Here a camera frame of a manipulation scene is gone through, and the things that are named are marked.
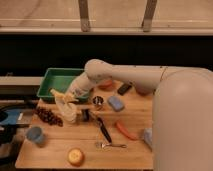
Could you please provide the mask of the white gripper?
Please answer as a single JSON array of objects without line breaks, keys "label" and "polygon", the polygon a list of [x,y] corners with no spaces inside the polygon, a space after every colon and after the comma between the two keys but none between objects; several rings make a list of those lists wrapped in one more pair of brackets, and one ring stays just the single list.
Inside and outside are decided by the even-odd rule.
[{"label": "white gripper", "polygon": [[91,89],[92,82],[85,73],[82,73],[70,83],[63,100],[65,103],[78,102],[77,98],[87,94]]}]

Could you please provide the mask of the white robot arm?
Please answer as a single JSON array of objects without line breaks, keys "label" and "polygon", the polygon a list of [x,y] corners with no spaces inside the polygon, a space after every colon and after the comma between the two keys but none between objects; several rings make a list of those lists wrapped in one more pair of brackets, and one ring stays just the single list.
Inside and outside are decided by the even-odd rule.
[{"label": "white robot arm", "polygon": [[152,93],[154,171],[213,171],[213,71],[112,65],[92,59],[67,91],[79,97],[112,78]]}]

